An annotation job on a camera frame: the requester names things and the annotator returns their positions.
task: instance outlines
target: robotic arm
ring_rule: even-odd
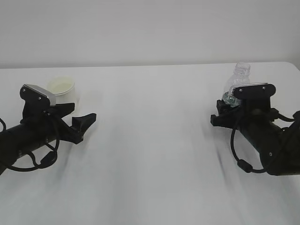
[[[216,127],[232,129],[231,150],[238,166],[247,173],[270,175],[300,174],[300,111],[289,119],[270,106],[270,97],[276,88],[268,83],[232,86],[232,96],[241,99],[241,105],[230,107],[223,100],[217,101],[219,116],[211,115],[210,122]],[[290,127],[280,128],[273,121],[292,122]],[[234,134],[239,130],[259,152],[263,169],[239,159],[234,149]]]
[[[68,126],[61,118],[69,115],[75,108],[74,103],[56,104],[55,96],[36,85],[24,84],[20,96],[25,100],[23,119],[20,125],[6,129],[0,133],[0,174],[6,169],[29,172],[50,167],[57,160],[57,150],[60,141],[78,144],[83,141],[83,135],[96,121],[96,114],[73,117],[72,126]],[[56,140],[55,147],[49,143]],[[32,153],[46,145],[50,152],[36,162]],[[13,166],[16,160],[29,155],[33,167],[18,168]]]

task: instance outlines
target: black cable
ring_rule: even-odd
[[[48,163],[47,165],[43,165],[42,163],[37,164],[36,158],[35,158],[34,154],[31,151],[28,151],[25,154],[28,155],[31,158],[32,163],[34,164],[34,167],[20,168],[20,167],[15,167],[13,165],[8,165],[8,164],[6,164],[2,161],[0,161],[0,163],[3,164],[7,169],[17,171],[17,172],[31,172],[31,171],[34,171],[34,170],[37,170],[37,169],[45,169],[45,168],[48,168],[48,167],[52,166],[56,162],[57,157],[58,157],[57,150],[58,150],[59,145],[60,145],[60,136],[59,136],[59,131],[58,131],[57,124],[56,124],[55,120],[50,118],[50,117],[49,117],[49,120],[51,121],[51,123],[53,125],[54,131],[55,131],[55,136],[56,136],[55,147],[53,147],[50,144],[45,142],[45,145],[48,148],[50,148],[54,153],[54,157],[52,158],[52,161],[50,163]],[[3,130],[2,130],[2,132],[3,132],[3,131],[6,130],[6,124],[1,118],[0,118],[0,122],[3,125]]]
[[[234,148],[234,135],[235,135],[235,131],[237,130],[240,122],[242,119],[244,119],[243,116],[239,117],[232,129],[232,132],[231,132],[231,138],[230,138],[230,148],[231,148],[231,151],[232,151],[232,154],[233,154],[233,157],[235,158],[235,160],[237,161],[238,163],[238,166],[244,170],[245,172],[247,173],[264,173],[267,171],[267,169],[272,165],[272,163],[277,159],[277,157],[279,156],[279,154],[282,152],[282,150],[285,148],[286,144],[289,142],[289,140],[291,139],[291,137],[296,133],[295,131],[297,129],[299,129],[300,127],[300,120],[295,120],[295,119],[290,119],[290,118],[287,118],[281,114],[279,114],[279,119],[283,120],[283,121],[286,121],[286,122],[294,122],[290,128],[291,130],[289,131],[289,135],[286,137],[286,139],[284,140],[284,142],[282,143],[281,145],[281,148],[278,152],[276,152],[276,154],[274,155],[274,157],[272,158],[272,160],[263,168],[263,169],[253,169],[252,165],[250,163],[248,163],[247,161],[243,160],[243,159],[239,159],[239,157],[237,156],[236,154],[236,151],[235,151],[235,148]]]
[[[232,128],[232,132],[231,132],[231,138],[230,138],[230,148],[231,148],[231,152],[233,154],[233,157],[235,158],[235,160],[238,163],[238,166],[244,170],[247,173],[264,173],[266,172],[265,169],[253,169],[252,165],[250,163],[248,163],[247,161],[245,161],[244,159],[239,159],[239,157],[236,154],[236,151],[234,149],[234,135],[235,135],[235,131],[238,129],[238,126],[240,124],[240,121],[243,119],[243,116],[239,117],[234,125],[234,127]]]
[[[2,132],[3,131],[6,131],[6,124],[5,124],[5,122],[0,118],[0,123],[2,124],[2,126],[3,126],[3,129],[2,129]]]
[[[295,121],[295,119],[288,118],[284,115],[281,115],[280,113],[278,113],[278,118],[285,121],[285,122],[294,122]]]

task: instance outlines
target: white table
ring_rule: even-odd
[[[72,76],[78,113],[97,113],[84,142],[62,142],[52,167],[0,176],[3,225],[299,224],[300,177],[246,174],[229,150],[230,130],[212,127],[216,100],[234,64],[0,70],[0,117],[21,119],[24,83]],[[300,71],[252,63],[252,82],[276,86],[272,106],[300,109]],[[260,168],[239,134],[241,158]],[[41,159],[46,148],[35,153]],[[17,166],[27,167],[23,157]]]

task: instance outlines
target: white paper cup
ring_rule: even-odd
[[[75,103],[75,110],[78,107],[78,100],[75,92],[75,82],[71,77],[56,77],[52,79],[47,90],[56,96],[56,104]]]

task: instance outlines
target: plastic bottle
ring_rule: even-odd
[[[249,63],[239,62],[238,64],[236,64],[235,69],[233,71],[233,75],[228,79],[224,88],[222,99],[226,104],[230,105],[231,107],[236,107],[240,105],[240,100],[228,95],[228,91],[233,85],[250,83],[249,75]]]

